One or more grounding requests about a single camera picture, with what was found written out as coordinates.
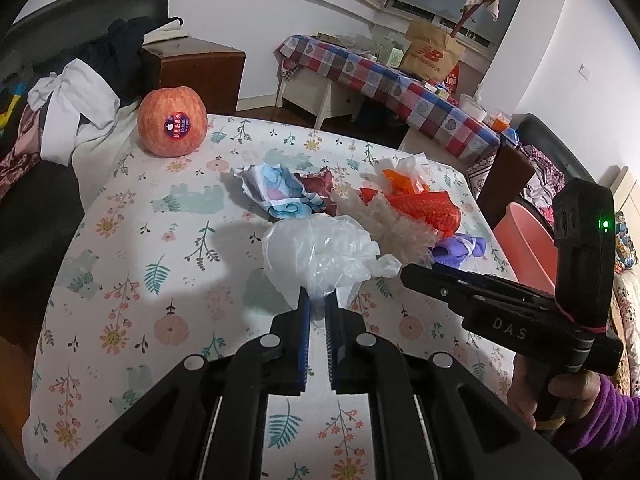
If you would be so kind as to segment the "right hand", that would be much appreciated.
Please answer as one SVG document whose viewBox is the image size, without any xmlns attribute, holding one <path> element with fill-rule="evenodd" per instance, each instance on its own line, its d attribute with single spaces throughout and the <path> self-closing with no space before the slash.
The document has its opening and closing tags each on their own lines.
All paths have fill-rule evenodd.
<svg viewBox="0 0 640 480">
<path fill-rule="evenodd" d="M 547 379 L 550 368 L 517 354 L 513 360 L 513 376 L 508 391 L 508 405 L 518 417 L 536 428 L 536 411 L 544 393 L 558 398 L 561 415 L 567 420 L 584 418 L 592 409 L 601 389 L 601 377 L 591 370 L 562 374 Z"/>
</svg>

